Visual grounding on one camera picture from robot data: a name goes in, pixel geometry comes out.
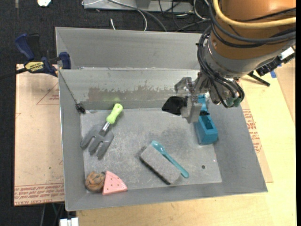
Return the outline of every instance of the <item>gray bin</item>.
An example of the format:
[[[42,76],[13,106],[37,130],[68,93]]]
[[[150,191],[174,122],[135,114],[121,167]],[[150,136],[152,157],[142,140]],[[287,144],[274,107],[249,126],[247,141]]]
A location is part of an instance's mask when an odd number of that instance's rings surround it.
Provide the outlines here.
[[[241,107],[209,103],[219,138],[206,146],[198,144],[192,124],[161,111],[182,77],[196,78],[199,34],[56,28],[56,37],[57,52],[67,51],[73,68],[59,75],[68,211],[267,191]],[[86,114],[76,110],[73,97]],[[115,103],[124,111],[111,127],[113,142],[98,160],[80,142],[93,125],[105,122]],[[152,140],[163,144],[190,177],[168,186],[145,167],[139,155]],[[84,181],[92,170],[117,174],[128,191],[89,192]]]

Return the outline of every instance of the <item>green handle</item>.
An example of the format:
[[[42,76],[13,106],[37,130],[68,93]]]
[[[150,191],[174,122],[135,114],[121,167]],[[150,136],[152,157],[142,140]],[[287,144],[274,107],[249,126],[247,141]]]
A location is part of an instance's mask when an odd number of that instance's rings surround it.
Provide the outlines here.
[[[122,112],[122,110],[123,106],[121,104],[115,104],[111,114],[107,116],[107,122],[110,124],[114,124],[117,116]]]

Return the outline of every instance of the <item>blue block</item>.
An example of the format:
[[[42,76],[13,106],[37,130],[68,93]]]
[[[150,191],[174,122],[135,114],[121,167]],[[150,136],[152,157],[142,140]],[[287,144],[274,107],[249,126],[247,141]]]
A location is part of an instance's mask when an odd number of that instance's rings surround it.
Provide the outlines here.
[[[202,103],[201,112],[208,112],[206,107],[206,98],[204,95],[198,96],[198,102]],[[217,140],[218,131],[209,114],[200,115],[198,122],[194,123],[194,127],[198,137],[198,143],[200,145],[212,144]]]

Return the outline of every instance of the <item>blue object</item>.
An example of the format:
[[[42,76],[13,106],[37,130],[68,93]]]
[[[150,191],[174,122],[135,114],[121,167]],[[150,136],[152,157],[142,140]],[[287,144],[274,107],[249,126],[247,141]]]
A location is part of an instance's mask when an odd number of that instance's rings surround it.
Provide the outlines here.
[[[53,75],[56,77],[55,72],[57,71],[57,69],[54,66],[50,65],[50,63],[46,57],[42,57],[41,60],[43,61],[44,65],[45,65],[44,70],[41,73],[47,73],[47,74],[50,74],[50,75]]]
[[[158,141],[152,141],[151,145],[160,152],[167,160],[169,160],[174,166],[176,166],[177,169],[180,170],[183,177],[188,178],[189,173],[186,171],[179,163],[177,163],[165,150],[165,148],[158,142]]]
[[[62,63],[63,63],[63,69],[71,69],[71,61],[70,61],[70,56],[67,52],[62,52],[59,55]]]
[[[26,56],[27,61],[32,61],[34,59],[34,54],[27,43],[26,37],[27,34],[22,33],[15,39],[15,45],[17,49]]]
[[[198,122],[194,123],[198,143],[200,145],[212,144],[217,140],[218,131],[213,123],[206,107],[206,98],[204,95],[198,96],[198,102],[202,103],[201,113]]]

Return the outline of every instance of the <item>yellow clamp label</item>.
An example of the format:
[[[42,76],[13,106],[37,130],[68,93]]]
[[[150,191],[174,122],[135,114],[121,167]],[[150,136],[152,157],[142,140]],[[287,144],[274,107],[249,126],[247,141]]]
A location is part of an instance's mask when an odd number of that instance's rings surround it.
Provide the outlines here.
[[[33,61],[29,62],[28,64],[25,65],[25,68],[27,70],[30,70],[31,72],[40,70],[43,68],[44,63],[42,61]]]

